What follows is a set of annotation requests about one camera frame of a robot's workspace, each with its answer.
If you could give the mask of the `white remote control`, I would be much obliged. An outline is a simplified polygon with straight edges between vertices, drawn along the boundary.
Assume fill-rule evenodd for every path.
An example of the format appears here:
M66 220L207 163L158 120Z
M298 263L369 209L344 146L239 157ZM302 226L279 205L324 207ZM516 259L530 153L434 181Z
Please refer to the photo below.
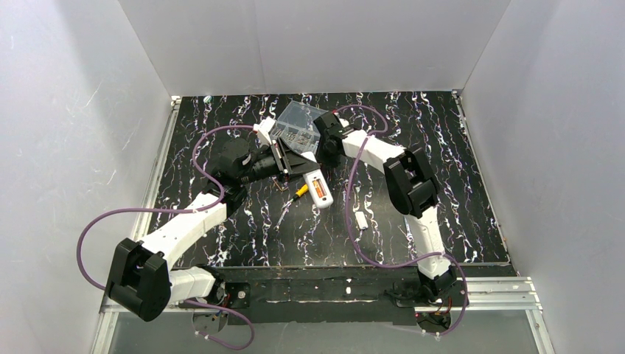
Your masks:
M320 170L305 173L303 178L306 182L309 193L311 194L313 203L317 208L326 209L333 204L334 198L332 197L327 181Z

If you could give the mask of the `orange battery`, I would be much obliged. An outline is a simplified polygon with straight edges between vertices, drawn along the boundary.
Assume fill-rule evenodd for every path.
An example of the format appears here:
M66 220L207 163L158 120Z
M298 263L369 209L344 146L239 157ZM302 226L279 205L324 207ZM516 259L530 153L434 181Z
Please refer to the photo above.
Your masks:
M313 185L314 185L314 188L318 197L324 198L326 193L325 193L325 190L321 181L319 179L314 179L312 182L313 182Z

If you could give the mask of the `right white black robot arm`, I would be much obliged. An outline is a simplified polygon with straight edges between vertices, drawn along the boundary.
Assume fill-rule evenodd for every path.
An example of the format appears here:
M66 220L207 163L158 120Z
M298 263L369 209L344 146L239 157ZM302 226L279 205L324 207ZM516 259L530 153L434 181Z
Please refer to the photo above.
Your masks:
M421 296L431 302L443 297L456 281L451 261L444 256L437 204L440 184L420 147L389 144L358 130L334 112L326 112L313 124L320 133L316 158L336 166L340 157L359 159L380 171L391 204L403 215L418 257Z

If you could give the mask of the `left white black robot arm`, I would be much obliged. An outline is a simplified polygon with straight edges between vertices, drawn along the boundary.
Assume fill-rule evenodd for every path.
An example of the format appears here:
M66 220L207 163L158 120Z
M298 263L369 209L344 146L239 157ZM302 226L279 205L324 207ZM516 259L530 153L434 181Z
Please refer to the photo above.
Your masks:
M314 153L299 153L281 138L260 148L236 138L224 144L209 173L213 181L184 212L139 241L122 240L115 249L105 294L146 322L172 303L204 298L219 305L226 298L224 280L214 268L175 269L174 265L238 210L247 198L248 184L274 176L281 180L303 177L310 183L321 170Z

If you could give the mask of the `white battery cover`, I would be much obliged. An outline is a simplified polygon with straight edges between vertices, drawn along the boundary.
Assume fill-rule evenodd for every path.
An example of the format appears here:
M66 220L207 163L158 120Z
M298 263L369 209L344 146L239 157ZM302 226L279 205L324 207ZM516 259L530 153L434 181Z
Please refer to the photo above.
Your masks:
M367 218L364 212L357 211L355 212L355 220L359 230L367 230L369 227Z

